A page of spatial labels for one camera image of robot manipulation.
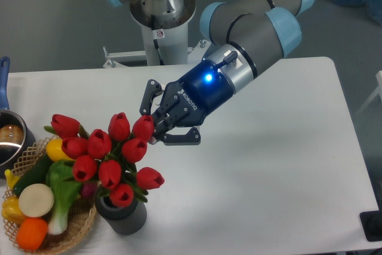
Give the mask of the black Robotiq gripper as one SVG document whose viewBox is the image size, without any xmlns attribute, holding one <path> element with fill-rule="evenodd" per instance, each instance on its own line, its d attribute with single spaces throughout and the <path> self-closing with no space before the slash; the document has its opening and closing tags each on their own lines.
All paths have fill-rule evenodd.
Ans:
<svg viewBox="0 0 382 255">
<path fill-rule="evenodd" d="M 166 86 L 154 79 L 148 80 L 139 112 L 150 115 L 154 98 L 162 93 L 160 106 L 152 113 L 155 131 L 169 131 L 174 127 L 192 127 L 186 134 L 162 133 L 153 136 L 151 145 L 199 145 L 198 128 L 204 119 L 233 96 L 233 88 L 220 68 L 229 64 L 223 60 L 215 64 L 204 60 L 180 79 Z"/>
</svg>

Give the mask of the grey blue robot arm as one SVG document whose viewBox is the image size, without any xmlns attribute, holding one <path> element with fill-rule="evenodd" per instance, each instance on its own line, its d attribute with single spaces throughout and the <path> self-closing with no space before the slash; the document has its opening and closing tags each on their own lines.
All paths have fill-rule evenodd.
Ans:
<svg viewBox="0 0 382 255">
<path fill-rule="evenodd" d="M 109 0 L 129 4 L 140 25 L 149 65 L 184 64 L 188 24 L 195 0 Z M 166 145 L 197 145 L 204 119 L 301 42 L 296 17 L 315 0 L 215 2 L 200 18 L 202 36 L 217 50 L 178 80 L 151 79 L 140 113 L 150 119 L 147 140 Z"/>
</svg>

